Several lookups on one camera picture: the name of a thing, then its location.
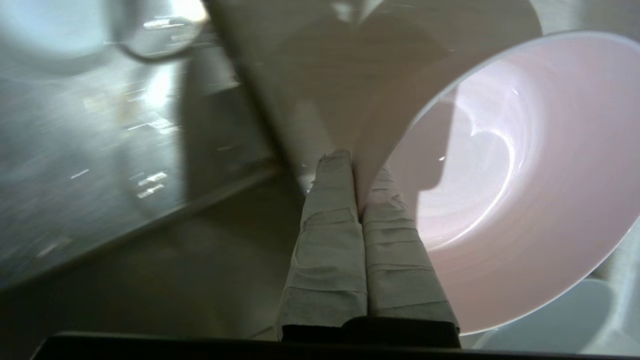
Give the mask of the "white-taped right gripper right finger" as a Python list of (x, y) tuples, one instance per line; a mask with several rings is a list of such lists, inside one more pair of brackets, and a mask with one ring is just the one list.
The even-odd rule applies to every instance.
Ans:
[(361, 224), (370, 314), (445, 322), (458, 334), (457, 317), (388, 166), (375, 178)]

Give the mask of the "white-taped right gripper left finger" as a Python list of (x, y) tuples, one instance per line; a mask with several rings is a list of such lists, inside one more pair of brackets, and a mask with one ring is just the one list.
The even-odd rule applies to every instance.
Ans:
[(279, 301), (279, 341), (338, 337), (368, 314), (365, 246), (347, 150), (323, 155), (302, 208)]

